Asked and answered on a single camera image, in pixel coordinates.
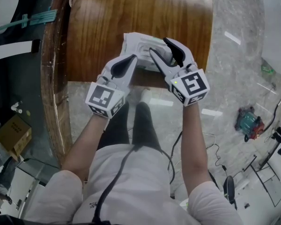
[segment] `wooden table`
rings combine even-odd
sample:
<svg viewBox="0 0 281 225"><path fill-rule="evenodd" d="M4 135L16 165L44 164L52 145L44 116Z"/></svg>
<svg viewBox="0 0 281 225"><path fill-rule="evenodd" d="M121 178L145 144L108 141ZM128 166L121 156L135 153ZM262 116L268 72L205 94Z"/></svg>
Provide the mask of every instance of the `wooden table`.
<svg viewBox="0 0 281 225"><path fill-rule="evenodd" d="M123 34L169 37L189 47L205 69L213 0L74 0L67 34L67 78L93 82L119 56ZM136 69L134 85L163 87L160 73Z"/></svg>

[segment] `gray tile floor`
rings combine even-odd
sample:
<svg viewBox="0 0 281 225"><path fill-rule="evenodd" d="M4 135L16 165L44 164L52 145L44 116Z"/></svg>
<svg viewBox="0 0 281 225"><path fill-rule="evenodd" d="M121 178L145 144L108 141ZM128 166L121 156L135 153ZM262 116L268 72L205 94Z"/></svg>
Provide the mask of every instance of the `gray tile floor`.
<svg viewBox="0 0 281 225"><path fill-rule="evenodd" d="M235 36L238 43L225 36L225 32ZM257 140L244 142L244 135L236 132L234 124L239 107L254 106L265 125L272 119L274 108L281 98L281 75L264 74L261 71L262 43L264 36L263 0L214 0L213 34L210 46L207 79L211 86L209 95L199 103L200 110L209 109L222 112L220 116L201 114L203 132L216 135L219 145L218 164L227 167L229 175L235 175L246 167L257 155L257 161L267 156L275 141L267 139L271 129ZM89 84L69 82L70 119L73 141L91 117L84 100ZM128 128L132 128L135 104L133 90L130 100ZM149 104L153 124L162 148L170 153L173 143L182 129L182 105L166 89L151 88L152 97L173 102L172 106ZM281 126L281 105L273 127ZM214 136L204 135L206 147L214 143ZM215 166L217 160L213 146L207 150L210 172L223 184L225 172ZM172 188L182 183L180 163L180 142L173 163L177 176Z"/></svg>

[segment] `white cloth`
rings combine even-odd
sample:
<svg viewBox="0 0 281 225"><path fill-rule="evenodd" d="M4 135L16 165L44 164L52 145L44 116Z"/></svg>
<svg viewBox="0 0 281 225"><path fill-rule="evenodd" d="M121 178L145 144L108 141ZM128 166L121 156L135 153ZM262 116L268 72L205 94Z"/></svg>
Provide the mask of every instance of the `white cloth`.
<svg viewBox="0 0 281 225"><path fill-rule="evenodd" d="M118 144L97 151L83 190L80 179L73 173L56 173L24 219L57 224L91 222L99 197L131 148L128 144ZM202 183L191 192L188 213L181 208L170 198L165 159L148 147L132 152L102 205L101 220L122 225L242 224L237 211L213 182Z"/></svg>

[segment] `leg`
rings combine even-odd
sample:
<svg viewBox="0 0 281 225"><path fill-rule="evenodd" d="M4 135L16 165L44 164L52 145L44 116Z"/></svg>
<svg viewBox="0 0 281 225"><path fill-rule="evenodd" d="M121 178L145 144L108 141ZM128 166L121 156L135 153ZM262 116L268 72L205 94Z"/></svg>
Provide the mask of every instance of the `leg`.
<svg viewBox="0 0 281 225"><path fill-rule="evenodd" d="M140 102L136 106L132 144L160 149L159 141L153 127L149 106Z"/></svg>
<svg viewBox="0 0 281 225"><path fill-rule="evenodd" d="M97 150L115 144L129 144L127 131L127 118L129 104L125 103L109 121L109 124L101 136Z"/></svg>

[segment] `brown cardboard box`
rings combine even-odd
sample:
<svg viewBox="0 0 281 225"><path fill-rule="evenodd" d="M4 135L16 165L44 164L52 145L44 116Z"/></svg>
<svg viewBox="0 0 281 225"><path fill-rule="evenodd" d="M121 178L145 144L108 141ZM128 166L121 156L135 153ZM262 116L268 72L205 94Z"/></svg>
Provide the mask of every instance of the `brown cardboard box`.
<svg viewBox="0 0 281 225"><path fill-rule="evenodd" d="M0 143L15 160L31 138L31 127L18 115L13 116L0 128Z"/></svg>

